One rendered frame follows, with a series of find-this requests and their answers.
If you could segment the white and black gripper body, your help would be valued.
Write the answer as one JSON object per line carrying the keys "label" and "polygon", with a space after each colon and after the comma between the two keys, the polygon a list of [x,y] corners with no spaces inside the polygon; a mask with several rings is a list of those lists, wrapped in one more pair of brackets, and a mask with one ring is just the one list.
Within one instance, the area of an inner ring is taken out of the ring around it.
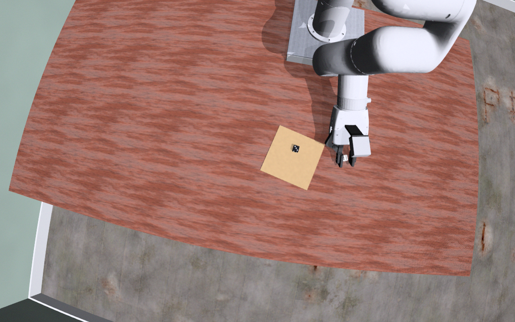
{"label": "white and black gripper body", "polygon": [[351,136],[346,130],[345,125],[356,125],[364,135],[368,135],[368,108],[366,107],[363,110],[346,110],[338,107],[338,105],[334,105],[329,125],[329,134],[332,131],[333,144],[350,144],[349,137]]}

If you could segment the tan square mat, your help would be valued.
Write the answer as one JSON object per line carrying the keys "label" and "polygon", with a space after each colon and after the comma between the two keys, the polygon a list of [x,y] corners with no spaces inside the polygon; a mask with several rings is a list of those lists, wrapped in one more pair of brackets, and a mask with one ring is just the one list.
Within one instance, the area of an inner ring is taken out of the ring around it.
{"label": "tan square mat", "polygon": [[[299,145],[298,153],[292,152]],[[279,126],[260,171],[307,191],[325,144]]]}

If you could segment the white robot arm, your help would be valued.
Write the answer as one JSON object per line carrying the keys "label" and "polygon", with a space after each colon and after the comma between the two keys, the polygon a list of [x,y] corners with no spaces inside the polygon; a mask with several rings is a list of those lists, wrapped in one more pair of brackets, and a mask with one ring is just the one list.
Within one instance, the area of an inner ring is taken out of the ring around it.
{"label": "white robot arm", "polygon": [[[367,97],[369,75],[435,69],[455,43],[477,0],[371,1],[389,16],[425,23],[423,27],[382,26],[341,41],[354,0],[317,0],[307,28],[313,38],[326,44],[314,52],[313,70],[319,76],[338,76],[337,105],[346,110],[363,110],[371,103]],[[351,135],[351,157],[369,156],[369,136],[356,125],[345,128]]]}

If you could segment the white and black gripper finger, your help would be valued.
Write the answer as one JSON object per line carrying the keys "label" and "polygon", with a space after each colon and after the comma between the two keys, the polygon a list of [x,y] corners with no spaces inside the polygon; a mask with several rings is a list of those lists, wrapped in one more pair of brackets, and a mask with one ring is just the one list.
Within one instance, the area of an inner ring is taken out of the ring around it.
{"label": "white and black gripper finger", "polygon": [[349,153],[349,163],[350,163],[350,165],[352,167],[354,167],[355,162],[356,162],[356,157],[351,157],[351,150],[350,150],[350,153]]}
{"label": "white and black gripper finger", "polygon": [[338,166],[340,168],[342,168],[342,165],[343,165],[343,154],[342,154],[342,150],[343,150],[343,145],[335,145],[332,143],[332,131],[331,133],[329,134],[329,136],[327,137],[326,141],[325,141],[325,144],[327,147],[329,148],[332,148],[335,150],[335,152],[337,152],[337,157],[336,157],[336,163],[338,164]]}

